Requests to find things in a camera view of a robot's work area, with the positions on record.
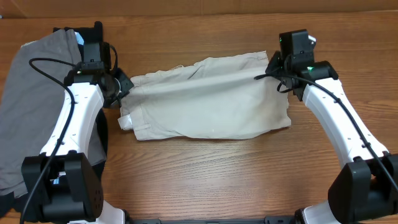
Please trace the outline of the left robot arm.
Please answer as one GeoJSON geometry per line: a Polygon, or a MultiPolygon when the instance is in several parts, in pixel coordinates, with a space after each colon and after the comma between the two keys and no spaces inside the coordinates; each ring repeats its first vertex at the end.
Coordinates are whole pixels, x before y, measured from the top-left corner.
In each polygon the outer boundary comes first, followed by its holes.
{"type": "Polygon", "coordinates": [[[65,97],[54,130],[38,156],[26,157],[21,172],[28,198],[20,222],[130,223],[127,211],[110,205],[88,161],[88,146],[103,108],[120,108],[134,86],[118,67],[116,49],[86,42],[83,59],[60,82],[65,97]]]}

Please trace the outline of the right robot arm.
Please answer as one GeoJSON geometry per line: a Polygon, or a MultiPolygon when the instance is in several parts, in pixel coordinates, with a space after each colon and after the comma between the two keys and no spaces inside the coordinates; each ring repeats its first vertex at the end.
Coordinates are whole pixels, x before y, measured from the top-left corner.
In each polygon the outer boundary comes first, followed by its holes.
{"type": "Polygon", "coordinates": [[[267,217],[266,223],[361,223],[397,214],[397,155],[369,131],[346,97],[338,74],[327,61],[316,62],[317,40],[308,31],[279,35],[265,77],[292,91],[319,120],[339,159],[341,171],[327,200],[292,216],[267,217]]]}

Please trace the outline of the beige khaki shorts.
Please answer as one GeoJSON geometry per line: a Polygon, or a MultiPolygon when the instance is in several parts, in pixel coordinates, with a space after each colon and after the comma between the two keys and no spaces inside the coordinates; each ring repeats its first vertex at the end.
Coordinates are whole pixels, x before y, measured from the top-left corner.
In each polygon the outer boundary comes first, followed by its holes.
{"type": "Polygon", "coordinates": [[[131,78],[120,128],[139,141],[179,136],[251,139],[291,125],[278,80],[255,80],[268,66],[265,51],[206,58],[191,66],[131,78]]]}

